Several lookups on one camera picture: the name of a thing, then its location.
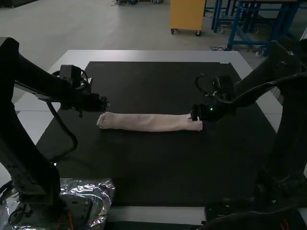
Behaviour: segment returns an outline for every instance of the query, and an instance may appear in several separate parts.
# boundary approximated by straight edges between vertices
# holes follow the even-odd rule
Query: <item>rolled towel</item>
[[[179,130],[201,131],[202,121],[192,121],[189,114],[115,114],[100,115],[97,126],[102,129],[124,129],[142,132],[169,132]]]

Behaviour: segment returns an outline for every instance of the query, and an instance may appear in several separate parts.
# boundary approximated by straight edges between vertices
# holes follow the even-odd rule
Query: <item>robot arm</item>
[[[11,222],[27,226],[35,219],[41,223],[43,220],[56,222],[65,202],[59,198],[58,170],[38,151],[16,115],[11,102],[14,86],[47,102],[51,109],[51,102],[60,102],[62,107],[79,113],[104,112],[107,100],[91,93],[92,80],[83,79],[80,68],[61,66],[61,70],[54,73],[59,75],[57,77],[25,59],[18,49],[19,43],[14,39],[0,38],[0,162],[9,171],[21,202],[17,208],[21,214],[14,215]],[[27,218],[23,218],[26,207],[30,211]]]
[[[226,114],[235,113],[239,107],[249,106],[273,87],[287,91],[290,86],[306,81],[305,54],[297,47],[291,47],[299,54],[288,51],[277,42],[271,42],[269,57],[241,81],[233,84],[229,76],[211,80],[213,92],[204,92],[204,103],[194,105],[193,120],[218,121]]]

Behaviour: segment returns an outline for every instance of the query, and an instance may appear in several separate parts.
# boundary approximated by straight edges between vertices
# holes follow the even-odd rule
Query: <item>gray floor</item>
[[[169,4],[110,5],[110,0],[39,0],[16,9],[2,8],[0,36],[19,41],[21,54],[43,69],[69,49],[211,50],[227,44],[230,30],[214,34],[212,18],[203,19],[202,37],[193,32],[171,35]],[[263,60],[244,48],[240,53],[253,68]],[[22,94],[15,90],[13,102]]]

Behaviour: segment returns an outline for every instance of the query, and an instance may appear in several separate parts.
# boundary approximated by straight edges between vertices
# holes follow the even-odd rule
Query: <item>black table surface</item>
[[[194,85],[210,91],[209,77],[240,78],[231,64],[183,62],[90,62],[92,92],[107,96],[109,112],[187,114],[202,102]],[[254,104],[240,108],[205,132],[101,130],[100,113],[59,111],[79,146],[57,164],[62,178],[111,178],[113,205],[201,207],[222,198],[250,197],[256,170],[272,148],[275,131]],[[71,142],[53,120],[37,144],[47,157]]]

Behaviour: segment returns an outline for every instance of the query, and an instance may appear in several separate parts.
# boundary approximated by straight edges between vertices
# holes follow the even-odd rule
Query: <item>wheel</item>
[[[200,31],[200,30],[196,31],[195,35],[196,35],[197,37],[201,36],[201,31]]]
[[[221,35],[224,33],[224,28],[221,27],[221,26],[219,26],[219,28],[217,30],[218,30],[219,34],[221,34]]]

